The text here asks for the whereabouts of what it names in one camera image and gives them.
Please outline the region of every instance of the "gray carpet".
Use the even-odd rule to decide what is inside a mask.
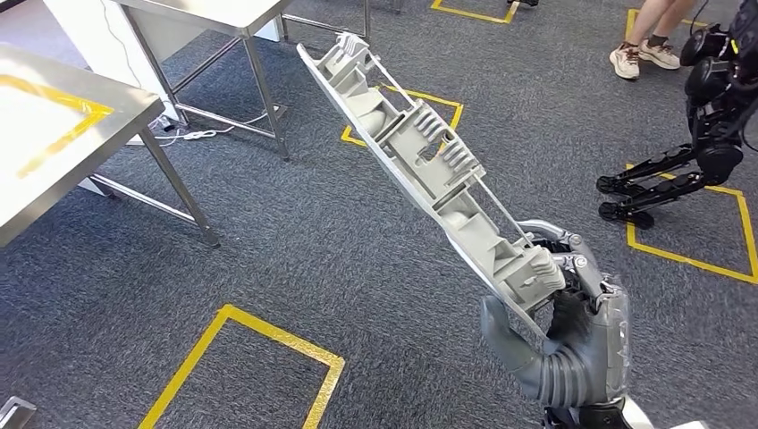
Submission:
[[[475,5],[497,13],[497,2]],[[726,20],[712,0],[699,21]],[[465,105],[459,134],[517,218],[584,234],[633,299],[631,392],[661,428],[705,419],[714,429],[758,418],[758,289],[627,246],[596,207],[597,176],[687,139],[686,71],[643,64],[626,82],[608,64],[636,2],[544,0],[510,25],[408,0],[375,7],[373,49],[394,77]],[[358,26],[353,2],[297,2],[295,13]],[[291,26],[296,40],[333,38]],[[681,44],[686,28],[674,37]],[[171,58],[172,79],[225,38],[206,33]],[[0,395],[39,405],[30,428],[129,428],[147,414],[222,305],[236,307],[346,361],[323,428],[529,428],[541,410],[481,340],[482,283],[431,220],[411,207],[344,123],[293,46],[259,43],[293,154],[233,132],[166,149],[222,237],[129,200],[77,189],[0,259]],[[181,93],[238,118],[258,115],[251,73],[233,50]],[[217,124],[193,118],[192,129]],[[727,186],[758,225],[758,156]],[[145,149],[100,169],[178,204]],[[733,198],[703,191],[656,209],[640,242],[749,273]],[[229,322],[157,427],[300,427],[325,366]]]

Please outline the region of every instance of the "metal rod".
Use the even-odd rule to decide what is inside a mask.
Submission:
[[[661,175],[662,175],[662,174],[664,174],[664,173],[667,173],[667,172],[673,172],[673,171],[675,171],[675,170],[678,170],[678,169],[680,169],[680,168],[686,168],[686,167],[688,167],[688,166],[689,166],[689,163],[683,163],[683,164],[679,164],[679,165],[674,165],[674,166],[672,166],[672,167],[669,167],[669,168],[667,168],[667,169],[665,169],[665,170],[663,170],[663,171],[661,171],[661,172],[654,172],[653,174],[651,174],[651,175],[649,175],[649,176],[646,176],[646,177],[638,177],[638,178],[636,178],[636,179],[632,179],[632,180],[631,180],[631,181],[629,181],[629,182],[630,182],[630,183],[634,183],[635,185],[639,185],[640,183],[643,183],[643,182],[649,181],[650,179],[652,179],[652,178],[654,178],[654,177],[658,177],[658,178],[660,178],[660,177],[661,177]]]
[[[413,98],[411,98],[407,92],[405,92],[405,89],[403,89],[398,81],[395,80],[395,78],[392,77],[392,75],[387,71],[387,69],[384,68],[382,65],[382,62],[379,60],[379,57],[372,54],[371,51],[368,52],[368,54],[371,56],[371,60],[374,62],[374,66],[376,66],[377,69],[379,69],[380,72],[384,74],[384,77],[387,78],[387,80],[390,81],[390,83],[395,87],[395,89],[398,90],[403,95],[403,98],[405,98],[406,101],[408,101],[408,104],[414,105]]]
[[[484,192],[486,192],[487,195],[490,196],[490,198],[494,201],[495,205],[505,215],[505,217],[508,219],[508,221],[511,222],[514,227],[516,227],[516,231],[518,231],[518,233],[521,234],[521,237],[523,237],[524,240],[526,240],[526,242],[529,244],[529,247],[533,248],[535,245],[532,244],[532,241],[529,239],[529,237],[527,237],[527,235],[524,232],[524,230],[522,230],[521,226],[518,225],[518,222],[516,222],[516,219],[514,219],[513,216],[510,215],[510,213],[508,212],[508,210],[506,210],[505,206],[500,202],[499,199],[497,199],[497,197],[495,196],[495,194],[493,194],[493,192],[489,188],[487,188],[487,185],[484,184],[484,182],[482,181],[482,179],[479,176],[476,176],[476,175],[474,177],[476,178],[476,181],[479,182],[479,185],[482,186],[482,189],[484,189]]]
[[[198,203],[195,202],[195,198],[192,197],[192,194],[190,194],[190,192],[187,190],[187,187],[184,186],[184,182],[181,181],[179,174],[176,172],[176,170],[173,169],[171,161],[169,161],[168,156],[165,155],[164,150],[161,148],[158,140],[156,140],[156,138],[153,136],[153,133],[150,131],[150,129],[145,128],[139,132],[139,136],[142,138],[142,141],[145,142],[145,147],[147,147],[147,150],[150,151],[150,155],[155,158],[156,163],[158,163],[158,167],[160,167],[161,171],[164,172],[166,179],[168,179],[169,183],[171,183],[171,186],[173,186],[173,190],[176,191],[176,193],[179,195],[179,198],[181,198],[181,201],[189,210],[189,213],[192,215],[194,222],[197,223],[198,227],[200,227],[200,230],[203,232],[203,236],[205,236],[208,244],[214,248],[219,247],[220,244],[218,237],[215,235],[211,229],[211,226],[208,224],[206,216],[200,210],[200,207],[198,207]]]
[[[253,41],[253,38],[246,38],[244,44],[245,50],[248,51],[250,67],[252,67],[253,73],[255,74],[258,92],[260,93],[261,98],[263,98],[265,112],[268,114],[268,121],[271,123],[271,129],[274,130],[274,138],[276,139],[276,144],[279,146],[279,155],[282,157],[282,160],[290,161],[290,150],[284,142],[284,133],[279,127],[279,119],[276,117],[274,101],[272,101],[268,85],[265,83],[263,65],[260,62],[260,58],[258,58],[255,42]]]
[[[371,38],[371,2],[363,0],[363,39],[369,43]]]
[[[282,38],[287,42],[290,40],[290,31],[287,29],[287,21],[282,13],[279,13],[279,22],[282,24]]]
[[[227,42],[226,45],[222,46],[221,49],[219,49],[215,54],[208,57],[208,59],[202,62],[195,70],[191,71],[187,76],[181,78],[179,83],[171,88],[171,91],[176,94],[177,92],[184,89],[184,87],[189,85],[190,82],[192,82],[200,73],[204,72],[208,67],[213,65],[213,63],[218,61],[218,59],[221,58],[224,54],[229,52],[233,47],[237,46],[238,43],[240,43],[239,38],[233,38]]]
[[[178,217],[178,218],[182,219],[186,223],[191,223],[191,224],[193,224],[195,226],[198,226],[198,223],[196,223],[195,219],[192,216],[190,216],[189,214],[186,214],[186,213],[184,213],[184,212],[182,212],[180,210],[177,210],[177,209],[175,209],[175,208],[173,208],[171,206],[168,206],[168,205],[166,205],[166,204],[164,204],[164,203],[162,203],[160,201],[157,201],[157,200],[155,200],[153,198],[150,198],[150,197],[148,197],[145,194],[140,194],[136,190],[131,189],[131,188],[127,188],[126,186],[123,186],[121,183],[119,183],[117,181],[112,181],[112,180],[108,179],[107,177],[103,177],[100,174],[96,174],[96,173],[90,175],[89,178],[93,182],[96,182],[98,184],[102,184],[102,185],[106,186],[111,191],[115,190],[117,192],[120,192],[120,193],[122,193],[123,195],[125,195],[127,197],[134,198],[134,199],[136,199],[136,200],[138,200],[140,202],[143,202],[143,203],[147,204],[148,206],[155,207],[158,210],[160,210],[162,212],[166,212],[167,214],[169,214],[171,216]]]
[[[282,15],[282,19],[289,20],[289,21],[292,21],[292,22],[298,22],[300,24],[310,25],[311,27],[316,27],[316,28],[319,28],[319,29],[328,29],[328,30],[334,31],[335,33],[342,33],[343,31],[347,31],[349,33],[354,33],[355,32],[355,31],[352,31],[351,29],[348,29],[348,28],[345,28],[345,27],[334,27],[333,25],[324,24],[323,22],[313,21],[313,20],[309,20],[307,18],[300,18],[299,16],[289,15],[289,14],[286,14],[286,13]],[[359,34],[359,36],[361,36],[362,38],[366,37],[365,34]]]
[[[182,103],[179,103],[176,105],[176,108],[183,110],[185,112],[190,112],[191,114],[198,114],[200,116],[204,116],[208,119],[213,119],[214,121],[223,122],[229,125],[234,125],[235,127],[242,128],[243,130],[248,130],[251,132],[255,132],[256,134],[260,134],[262,136],[266,136],[269,139],[276,139],[276,136],[268,130],[261,130],[258,127],[253,127],[251,125],[247,125],[242,122],[234,121],[233,119],[229,119],[227,117],[221,116],[220,114],[214,114],[212,112],[208,112],[206,110],[198,109],[196,107],[192,107],[191,105],[183,105]]]
[[[119,6],[121,7],[123,11],[124,16],[126,16],[126,20],[129,22],[129,26],[131,27],[131,30],[134,31],[134,36],[137,37],[139,46],[142,48],[142,51],[145,52],[145,57],[147,57],[147,62],[150,63],[150,67],[153,69],[153,72],[156,74],[158,78],[158,82],[160,82],[161,84],[161,88],[163,88],[171,104],[174,106],[174,108],[176,108],[176,105],[179,104],[179,100],[176,98],[176,95],[171,90],[171,85],[168,83],[168,79],[165,77],[164,71],[161,68],[161,64],[158,62],[155,54],[153,54],[153,51],[150,49],[150,44],[147,43],[147,40],[145,39],[145,35],[142,34],[142,31],[139,29],[139,25],[137,25],[137,22],[134,21],[134,17],[131,15],[129,6],[124,6],[123,4],[119,4]],[[190,124],[190,122],[187,121],[187,115],[184,114],[184,112],[180,110],[176,110],[176,114],[179,117],[179,122],[182,122],[184,125]]]

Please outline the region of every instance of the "white sneaker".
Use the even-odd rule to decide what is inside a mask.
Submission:
[[[652,61],[655,65],[666,70],[676,70],[681,67],[679,57],[671,52],[671,45],[665,43],[661,46],[650,46],[645,39],[640,44],[640,58],[646,61]]]
[[[635,80],[639,78],[639,48],[637,46],[624,47],[622,44],[611,52],[611,64],[621,78]]]

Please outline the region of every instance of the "stainless steel table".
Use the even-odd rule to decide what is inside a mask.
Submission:
[[[284,8],[287,7],[292,0],[114,0],[116,3],[122,6],[124,13],[134,30],[134,34],[137,36],[137,40],[142,46],[142,49],[147,55],[147,59],[156,73],[158,79],[161,82],[166,94],[169,96],[169,100],[177,108],[180,119],[187,123],[187,115],[185,112],[198,114],[206,118],[223,122],[229,125],[242,128],[266,136],[271,139],[275,139],[279,147],[279,152],[285,161],[290,160],[290,152],[284,141],[284,134],[282,128],[279,125],[278,115],[283,113],[283,108],[274,108],[274,101],[271,98],[271,93],[268,89],[268,85],[265,82],[265,76],[263,67],[258,57],[255,48],[255,34],[261,30],[270,20],[280,17],[282,22],[282,31],[284,38],[288,37],[287,21],[298,22],[306,24],[320,29],[328,29],[332,31],[350,31],[349,29],[341,29],[329,24],[324,24],[318,21],[312,21],[298,16],[284,14]],[[194,71],[190,72],[185,78],[181,79],[174,87],[172,87],[163,73],[160,63],[157,61],[155,55],[150,50],[150,46],[147,43],[145,36],[142,34],[139,26],[131,16],[130,8],[140,9],[147,13],[153,13],[163,16],[167,19],[186,22],[190,25],[194,25],[203,29],[213,29],[223,34],[232,36],[226,45],[222,46],[215,54],[211,55],[203,63],[201,63]],[[363,38],[368,39],[370,32],[370,11],[369,0],[364,0],[364,31],[361,35]],[[271,124],[271,130],[264,130],[253,125],[233,120],[221,116],[220,114],[214,114],[206,110],[197,108],[191,105],[185,105],[180,103],[176,94],[187,86],[192,80],[194,80],[200,73],[205,71],[211,64],[221,58],[224,54],[229,52],[234,46],[242,42],[245,46],[245,50],[248,53],[250,65],[255,74],[256,84],[261,98],[263,98],[265,113],[268,117],[268,121]]]
[[[155,94],[0,44],[0,247],[87,178],[106,195],[116,191],[197,225],[217,246],[148,128],[163,110]],[[93,173],[135,134],[190,214]]]
[[[22,429],[34,416],[37,406],[12,396],[0,408],[0,429]]]

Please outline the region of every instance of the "yellow tape square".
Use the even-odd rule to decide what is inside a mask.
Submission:
[[[76,124],[71,130],[63,134],[57,141],[47,145],[44,150],[33,156],[21,169],[16,172],[19,179],[23,179],[31,172],[37,170],[45,163],[48,157],[57,154],[71,144],[78,136],[84,134],[96,123],[100,122],[114,109],[106,105],[100,105],[85,98],[75,97],[71,94],[59,91],[55,88],[31,83],[27,80],[16,78],[7,74],[0,74],[0,85],[18,89],[32,96],[41,97],[59,105],[64,105],[75,111],[82,112],[85,118]]]
[[[203,332],[203,335],[200,336],[195,347],[192,348],[184,359],[184,362],[181,363],[179,369],[176,370],[176,373],[166,385],[164,391],[156,400],[156,403],[153,404],[153,407],[147,412],[142,423],[139,424],[139,429],[151,429],[156,425],[158,419],[168,407],[168,404],[173,397],[176,396],[180,387],[187,380],[187,377],[195,368],[195,365],[200,358],[202,358],[203,353],[206,352],[206,349],[210,346],[211,341],[213,341],[216,334],[221,331],[223,324],[225,324],[227,320],[233,320],[234,322],[247,326],[265,337],[279,341],[281,344],[329,366],[329,371],[326,373],[324,382],[321,384],[321,388],[316,395],[316,400],[314,400],[313,405],[311,405],[306,416],[306,421],[303,423],[303,429],[316,429],[318,423],[321,421],[321,417],[324,415],[326,404],[329,402],[334,388],[337,386],[337,381],[340,379],[342,368],[345,367],[345,359],[249,313],[245,313],[231,304],[226,304],[221,307],[221,310],[219,310],[214,320]]]
[[[398,89],[395,87],[391,87],[388,85],[384,85],[383,87],[389,89],[390,91],[398,92]],[[456,129],[456,127],[458,127],[458,122],[460,122],[460,116],[463,114],[463,104],[457,101],[445,100],[443,98],[435,97],[429,94],[425,94],[423,92],[409,91],[407,89],[405,90],[405,92],[407,92],[410,96],[413,96],[413,97],[423,98],[424,100],[439,103],[441,105],[449,105],[455,108],[455,112],[453,113],[452,119],[450,122],[450,127],[454,130]],[[354,145],[365,147],[366,143],[363,140],[356,139],[350,135],[352,134],[352,132],[353,132],[353,127],[349,125],[346,126],[345,129],[342,131],[341,140],[346,141],[348,143],[352,143]]]
[[[632,166],[633,166],[632,164],[627,164],[627,168],[631,168]],[[661,177],[668,180],[674,178],[674,176],[671,174],[661,174]],[[657,257],[665,257],[666,259],[669,259],[672,261],[696,266],[698,268],[704,269],[705,271],[710,271],[711,273],[726,275],[728,277],[741,280],[743,282],[758,284],[758,253],[756,253],[756,250],[755,250],[755,237],[753,236],[753,226],[750,223],[750,213],[747,210],[747,201],[745,200],[745,196],[743,195],[741,190],[737,190],[737,189],[724,188],[721,186],[706,186],[705,188],[708,190],[712,190],[714,192],[729,194],[737,199],[737,206],[739,207],[739,217],[740,217],[740,220],[742,221],[742,231],[743,231],[743,234],[745,235],[745,244],[747,246],[747,257],[748,257],[748,260],[750,261],[750,271],[751,271],[750,274],[740,273],[723,266],[709,264],[707,262],[699,261],[691,257],[685,257],[683,255],[669,252],[668,250],[663,250],[662,248],[655,248],[653,246],[648,246],[646,244],[637,242],[636,227],[632,223],[627,223],[627,244],[631,248],[641,250],[651,255],[656,255]]]
[[[494,22],[496,24],[510,24],[510,21],[513,19],[513,15],[516,14],[516,10],[518,9],[519,2],[513,2],[510,4],[510,8],[508,9],[508,12],[505,14],[505,18],[498,18],[495,16],[488,16],[488,15],[482,15],[481,13],[473,13],[469,11],[463,11],[460,9],[455,9],[453,7],[447,7],[442,5],[442,0],[434,0],[432,3],[431,8],[436,11],[442,11],[447,13],[455,13],[456,15],[466,16],[468,18],[474,18],[476,20],[482,20],[482,21],[488,21],[488,22]]]
[[[637,15],[639,14],[639,9],[629,9],[627,11],[627,29],[624,30],[624,40],[629,38],[629,34],[632,32],[632,27],[635,26],[635,21],[637,19]],[[693,24],[690,20],[682,20],[683,24],[690,25]],[[696,27],[708,27],[709,24],[705,22],[698,22],[695,21],[694,25]]]

